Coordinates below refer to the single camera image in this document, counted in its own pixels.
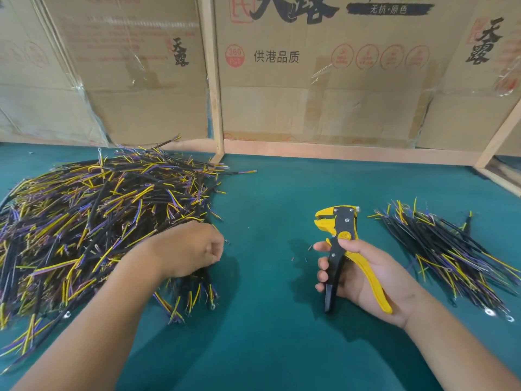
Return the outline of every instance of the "yellow adjustment knob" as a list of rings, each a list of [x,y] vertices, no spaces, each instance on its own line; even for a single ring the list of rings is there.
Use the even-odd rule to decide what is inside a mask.
[[[340,232],[338,234],[338,238],[339,239],[344,239],[344,240],[351,240],[351,233],[349,233],[349,232]]]

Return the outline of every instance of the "table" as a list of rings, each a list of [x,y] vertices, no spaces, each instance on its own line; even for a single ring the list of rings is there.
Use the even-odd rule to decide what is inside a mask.
[[[60,161],[95,157],[91,147],[0,144],[0,196],[21,178]],[[521,201],[469,168],[241,155],[227,155],[224,162],[258,172],[223,177],[226,194],[213,200],[212,209],[224,220],[216,224],[230,241],[211,270],[221,295],[217,309],[201,304],[185,324],[167,325],[164,312],[150,302],[118,389],[440,390],[400,329],[347,301],[333,315],[322,314],[322,297],[314,288],[319,254],[307,249],[326,237],[313,223],[315,212],[325,207],[360,206],[361,238],[404,266],[408,259],[398,243],[381,223],[365,218],[373,209],[393,199],[412,204],[418,197],[419,207],[455,223],[472,210],[473,236],[521,267]],[[499,292],[516,319],[509,323],[463,299],[453,308],[436,282],[425,286],[521,376],[519,298]],[[11,342],[25,326],[19,322],[1,332],[0,343]],[[0,389],[11,387],[36,358],[0,377]],[[0,359],[0,366],[12,359]]]

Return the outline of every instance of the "yellow handle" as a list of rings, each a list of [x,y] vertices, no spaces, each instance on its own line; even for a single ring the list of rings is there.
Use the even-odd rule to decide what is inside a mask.
[[[364,272],[369,284],[371,285],[376,302],[378,302],[381,309],[387,314],[392,314],[392,307],[389,302],[387,302],[386,294],[383,293],[382,285],[374,275],[373,269],[371,269],[368,260],[355,252],[346,252],[345,255],[348,256],[351,261],[355,262],[361,271]]]

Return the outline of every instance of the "large pile of cables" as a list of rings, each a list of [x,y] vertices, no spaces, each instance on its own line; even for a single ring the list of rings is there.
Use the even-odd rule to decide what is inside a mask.
[[[119,148],[112,158],[64,164],[23,180],[0,202],[0,328],[28,316],[3,350],[35,351],[71,311],[87,303],[137,243],[208,214],[218,176],[239,174],[160,149]],[[154,293],[170,322],[217,297],[208,269],[171,279]]]
[[[456,305],[458,296],[468,298],[488,315],[514,319],[494,287],[517,295],[513,289],[521,281],[521,272],[492,256],[471,237],[472,212],[461,227],[430,212],[393,202],[387,211],[375,210],[389,233],[414,256],[424,280],[430,273],[450,293]]]

